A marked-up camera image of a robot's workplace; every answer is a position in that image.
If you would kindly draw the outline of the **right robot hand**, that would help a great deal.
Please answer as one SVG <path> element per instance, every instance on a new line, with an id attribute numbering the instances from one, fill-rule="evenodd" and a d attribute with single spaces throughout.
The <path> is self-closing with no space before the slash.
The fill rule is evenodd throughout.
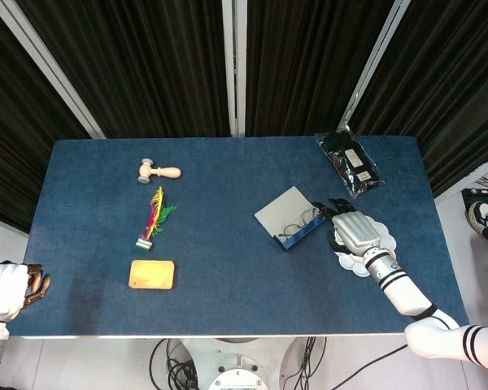
<path id="1" fill-rule="evenodd" d="M 381 236 L 361 211 L 343 198 L 329 200 L 334 209 L 318 201 L 312 205 L 333 225 L 328 241 L 334 252 L 364 257 L 382 250 Z"/>

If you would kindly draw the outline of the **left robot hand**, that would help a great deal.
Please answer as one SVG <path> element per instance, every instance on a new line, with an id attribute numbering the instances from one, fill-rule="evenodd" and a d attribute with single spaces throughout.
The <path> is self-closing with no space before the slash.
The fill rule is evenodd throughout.
<path id="1" fill-rule="evenodd" d="M 41 264 L 0 263 L 0 322 L 12 321 L 22 309 L 40 301 L 51 281 Z"/>

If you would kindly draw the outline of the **blue rectangular box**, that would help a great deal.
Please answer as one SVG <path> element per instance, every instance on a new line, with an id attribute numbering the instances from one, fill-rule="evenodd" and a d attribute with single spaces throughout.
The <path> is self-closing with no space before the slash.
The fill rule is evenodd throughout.
<path id="1" fill-rule="evenodd" d="M 294 223 L 306 209 L 312 207 L 314 206 L 305 198 L 298 188 L 292 186 L 279 197 L 269 202 L 261 210 L 257 211 L 255 213 L 255 218 L 270 237 L 273 238 L 284 251 L 288 251 L 325 221 L 324 216 L 320 214 L 319 217 L 315 218 L 290 239 L 286 240 L 277 236 L 287 225 Z"/>

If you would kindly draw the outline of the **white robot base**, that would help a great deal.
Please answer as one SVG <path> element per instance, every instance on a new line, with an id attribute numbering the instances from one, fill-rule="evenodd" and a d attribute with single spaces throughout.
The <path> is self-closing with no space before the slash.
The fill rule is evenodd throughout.
<path id="1" fill-rule="evenodd" d="M 199 390 L 282 390 L 300 337 L 184 338 Z"/>

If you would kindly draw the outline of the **white flower-shaped paint palette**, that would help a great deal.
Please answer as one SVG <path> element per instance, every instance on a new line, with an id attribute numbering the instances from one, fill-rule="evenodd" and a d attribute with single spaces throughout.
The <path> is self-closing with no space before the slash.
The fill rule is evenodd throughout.
<path id="1" fill-rule="evenodd" d="M 390 234 L 387 226 L 384 223 L 375 221 L 370 217 L 368 217 L 368 220 L 373 225 L 381 238 L 381 247 L 383 249 L 387 249 L 391 256 L 396 259 L 397 256 L 395 250 L 397 244 L 395 238 Z M 338 262 L 342 268 L 348 271 L 352 271 L 358 277 L 366 278 L 370 276 L 361 257 L 354 254 L 342 253 L 338 251 L 335 251 L 335 254 L 338 256 Z"/>

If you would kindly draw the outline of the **black item in plastic bag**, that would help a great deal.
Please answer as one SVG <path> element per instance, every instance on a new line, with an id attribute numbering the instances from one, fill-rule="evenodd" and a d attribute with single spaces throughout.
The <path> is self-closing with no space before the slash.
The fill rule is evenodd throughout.
<path id="1" fill-rule="evenodd" d="M 353 199 L 385 184 L 376 163 L 347 124 L 333 131 L 317 133 L 316 140 Z"/>

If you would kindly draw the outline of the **black electronic device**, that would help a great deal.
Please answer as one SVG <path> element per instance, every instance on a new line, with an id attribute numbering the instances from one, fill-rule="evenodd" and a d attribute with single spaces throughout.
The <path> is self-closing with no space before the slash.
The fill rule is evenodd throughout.
<path id="1" fill-rule="evenodd" d="M 465 188 L 461 191 L 465 209 L 475 202 L 485 202 L 488 204 L 488 188 Z"/>

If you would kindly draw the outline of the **blue table cloth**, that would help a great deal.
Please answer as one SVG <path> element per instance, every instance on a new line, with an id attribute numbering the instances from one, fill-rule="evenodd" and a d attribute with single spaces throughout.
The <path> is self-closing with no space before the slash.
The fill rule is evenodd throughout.
<path id="1" fill-rule="evenodd" d="M 138 182 L 144 158 L 178 179 Z M 159 186 L 177 205 L 150 251 L 135 247 Z M 409 318 L 344 270 L 324 223 L 284 251 L 255 213 L 296 186 L 347 190 L 311 136 L 58 141 L 24 259 L 52 282 L 13 336 L 291 336 L 400 333 Z M 175 264 L 170 290 L 129 287 L 133 260 Z"/>

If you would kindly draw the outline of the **black curtain panel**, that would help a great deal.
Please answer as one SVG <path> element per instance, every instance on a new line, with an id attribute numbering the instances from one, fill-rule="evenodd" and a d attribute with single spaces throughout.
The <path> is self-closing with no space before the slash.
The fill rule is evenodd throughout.
<path id="1" fill-rule="evenodd" d="M 488 162 L 488 0 L 411 0 L 351 126 L 416 138 L 434 195 Z"/>
<path id="2" fill-rule="evenodd" d="M 106 137 L 230 134 L 221 0 L 16 0 Z"/>
<path id="3" fill-rule="evenodd" d="M 246 135 L 336 128 L 394 0 L 248 0 Z"/>
<path id="4" fill-rule="evenodd" d="M 29 232 L 54 143 L 88 136 L 0 18 L 0 221 Z"/>

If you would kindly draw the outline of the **yellow sponge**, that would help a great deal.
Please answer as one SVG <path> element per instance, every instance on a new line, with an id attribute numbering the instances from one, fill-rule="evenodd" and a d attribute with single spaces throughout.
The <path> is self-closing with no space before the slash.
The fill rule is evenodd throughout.
<path id="1" fill-rule="evenodd" d="M 170 290 L 173 287 L 175 264 L 168 260 L 133 260 L 129 287 L 134 289 Z"/>

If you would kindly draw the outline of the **colourful feather shuttlecock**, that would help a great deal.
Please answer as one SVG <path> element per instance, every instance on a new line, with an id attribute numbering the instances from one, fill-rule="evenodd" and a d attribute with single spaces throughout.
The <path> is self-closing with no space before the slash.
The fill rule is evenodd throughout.
<path id="1" fill-rule="evenodd" d="M 150 216 L 144 232 L 137 238 L 135 247 L 148 252 L 153 246 L 153 239 L 163 232 L 162 224 L 175 212 L 177 205 L 168 206 L 165 201 L 165 191 L 159 186 L 150 199 Z"/>

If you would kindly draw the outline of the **small wooden mallet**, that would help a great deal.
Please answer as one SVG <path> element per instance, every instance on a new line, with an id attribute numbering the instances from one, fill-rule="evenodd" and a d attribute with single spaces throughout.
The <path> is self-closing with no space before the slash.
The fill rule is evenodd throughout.
<path id="1" fill-rule="evenodd" d="M 152 176 L 169 179 L 178 179 L 181 176 L 181 170 L 177 167 L 153 167 L 153 164 L 154 162 L 149 158 L 142 159 L 137 178 L 139 183 L 148 184 Z"/>

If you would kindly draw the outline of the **white frame post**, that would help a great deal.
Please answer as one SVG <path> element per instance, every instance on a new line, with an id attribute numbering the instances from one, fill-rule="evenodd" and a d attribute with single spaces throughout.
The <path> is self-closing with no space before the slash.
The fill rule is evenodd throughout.
<path id="1" fill-rule="evenodd" d="M 220 0 L 224 37 L 224 68 L 229 129 L 246 135 L 248 0 Z"/>
<path id="2" fill-rule="evenodd" d="M 407 9 L 409 8 L 412 0 L 394 0 L 392 7 L 386 17 L 381 31 L 377 34 L 377 39 L 371 49 L 367 62 L 359 76 L 359 79 L 352 91 L 346 108 L 342 114 L 342 117 L 338 123 L 338 129 L 348 129 L 349 122 L 352 115 L 355 113 L 359 102 L 361 101 L 367 87 L 373 78 L 379 63 L 381 62 L 387 47 L 389 46 L 401 20 L 405 16 Z"/>
<path id="3" fill-rule="evenodd" d="M 106 135 L 16 0 L 0 0 L 0 19 L 93 139 Z"/>

